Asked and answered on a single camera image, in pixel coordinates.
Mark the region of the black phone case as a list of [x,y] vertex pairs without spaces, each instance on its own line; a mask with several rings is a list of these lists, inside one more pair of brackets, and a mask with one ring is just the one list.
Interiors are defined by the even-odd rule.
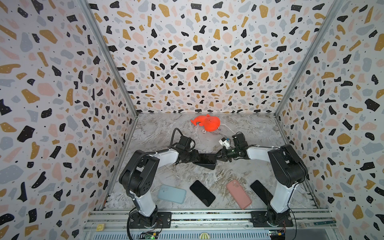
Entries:
[[197,160],[194,161],[193,164],[208,170],[214,170],[217,165],[216,154],[199,154]]

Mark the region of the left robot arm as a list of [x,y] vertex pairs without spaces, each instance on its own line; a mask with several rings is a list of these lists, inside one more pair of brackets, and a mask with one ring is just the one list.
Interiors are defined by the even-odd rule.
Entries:
[[158,207],[154,203],[150,188],[158,168],[168,164],[193,163],[199,158],[195,150],[196,142],[182,136],[170,147],[153,152],[137,150],[124,167],[119,183],[124,187],[136,207],[135,220],[140,220],[147,227],[153,226],[158,218]]

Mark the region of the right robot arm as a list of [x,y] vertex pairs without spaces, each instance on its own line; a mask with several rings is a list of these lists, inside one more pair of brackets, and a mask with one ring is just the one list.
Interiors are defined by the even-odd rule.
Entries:
[[264,221],[270,226],[278,226],[290,214],[290,201],[298,184],[304,182],[308,169],[293,146],[286,144],[280,147],[262,147],[249,145],[243,133],[238,132],[230,140],[219,140],[223,147],[216,153],[219,161],[231,162],[237,159],[260,160],[271,164],[277,180],[275,193],[272,195],[260,181],[251,184],[251,189],[267,205]]

